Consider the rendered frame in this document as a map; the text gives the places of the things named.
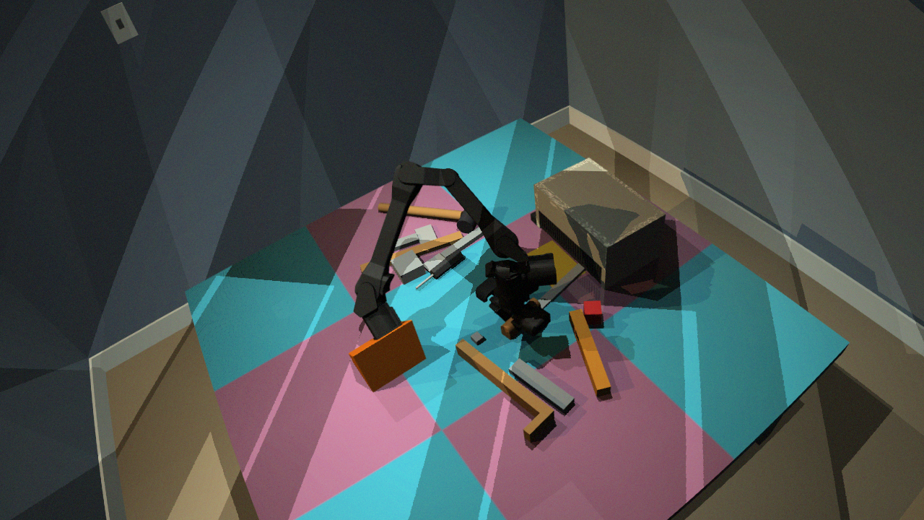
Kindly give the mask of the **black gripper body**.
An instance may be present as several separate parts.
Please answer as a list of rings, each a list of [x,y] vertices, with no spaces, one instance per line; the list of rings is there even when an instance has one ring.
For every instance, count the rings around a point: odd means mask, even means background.
[[[523,293],[525,289],[527,285],[523,283],[518,292],[504,294],[497,289],[495,277],[489,277],[476,287],[476,298],[486,303],[487,298],[492,294],[492,298],[489,299],[491,304],[494,304],[496,308],[504,309],[509,315],[516,315],[521,328],[529,335],[536,336],[550,324],[551,316],[541,307],[533,308],[529,304],[524,304],[526,302]]]

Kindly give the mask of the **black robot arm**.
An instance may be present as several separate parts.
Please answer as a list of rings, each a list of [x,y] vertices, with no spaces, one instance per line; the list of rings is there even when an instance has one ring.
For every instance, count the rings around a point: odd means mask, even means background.
[[[517,261],[491,261],[485,264],[486,277],[495,277],[499,292],[516,293],[525,283],[527,289],[523,293],[528,302],[529,294],[537,292],[539,286],[557,285],[557,269],[554,267],[552,253],[528,256],[527,251],[518,245],[517,235],[489,213],[474,192],[460,180],[458,172],[451,168],[427,168],[420,167],[416,162],[402,162],[397,165],[393,175],[391,204],[372,260],[362,271],[355,286],[357,299],[354,313],[363,318],[374,340],[383,338],[402,325],[395,308],[388,305],[385,295],[390,292],[391,280],[395,277],[390,273],[390,260],[409,205],[423,186],[443,186],[448,189],[481,228],[495,256]]]

